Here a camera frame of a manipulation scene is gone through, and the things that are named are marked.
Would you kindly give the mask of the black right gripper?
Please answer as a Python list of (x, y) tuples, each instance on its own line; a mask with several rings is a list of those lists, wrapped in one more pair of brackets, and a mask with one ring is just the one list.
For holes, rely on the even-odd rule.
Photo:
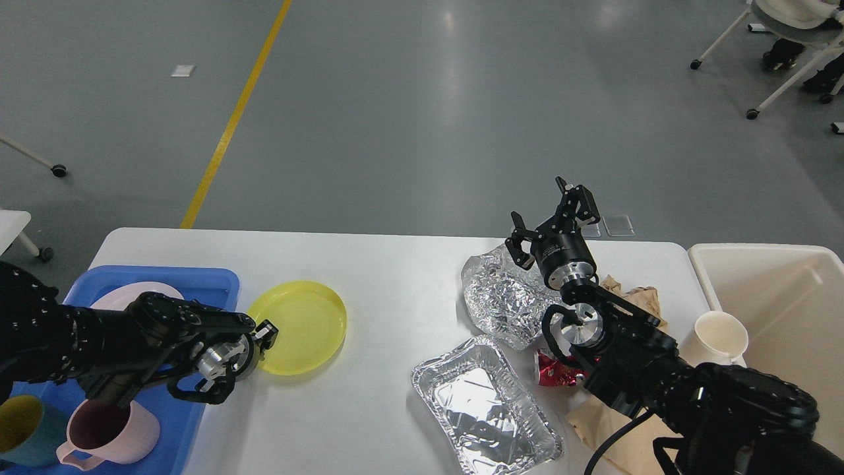
[[(597, 276), (597, 265), (580, 231), (602, 220), (593, 193), (587, 187), (569, 184), (560, 175), (557, 186), (562, 195), (557, 206), (558, 233), (546, 235), (530, 230), (524, 217), (512, 212), (513, 230), (504, 241), (514, 264), (530, 270), (536, 262), (543, 283), (552, 290), (561, 290), (568, 282), (593, 280)], [(525, 241), (534, 243), (534, 256), (524, 250)]]

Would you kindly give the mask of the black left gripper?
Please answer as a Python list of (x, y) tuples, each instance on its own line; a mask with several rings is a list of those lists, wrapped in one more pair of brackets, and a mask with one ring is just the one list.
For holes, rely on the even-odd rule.
[(247, 378), (260, 361), (260, 350), (269, 350), (275, 344), (278, 329), (271, 321), (257, 325), (254, 336), (244, 334), (236, 342), (196, 344), (196, 369), (206, 385), (222, 381), (230, 369), (235, 381)]

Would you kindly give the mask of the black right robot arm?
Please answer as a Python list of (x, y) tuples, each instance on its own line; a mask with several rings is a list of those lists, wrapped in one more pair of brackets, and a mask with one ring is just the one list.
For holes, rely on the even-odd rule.
[(652, 417), (673, 432), (652, 440), (664, 474), (841, 474), (842, 460), (813, 439), (820, 419), (811, 394), (740, 365), (690, 365), (657, 317), (602, 288), (582, 234), (600, 222), (593, 193), (555, 178), (561, 200), (536, 229), (510, 214), (504, 242), (524, 269), (539, 268), (561, 303), (547, 307), (541, 334), (552, 354), (584, 370), (584, 388), (630, 418), (593, 452), (584, 472)]

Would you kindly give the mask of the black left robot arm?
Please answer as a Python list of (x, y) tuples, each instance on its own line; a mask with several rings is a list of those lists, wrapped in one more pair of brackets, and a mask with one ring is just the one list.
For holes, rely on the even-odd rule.
[(221, 404), (277, 339), (270, 322), (143, 292), (121, 311), (58, 303), (26, 270), (1, 268), (2, 400), (16, 382), (75, 379), (88, 400), (126, 408), (165, 385), (185, 402)]

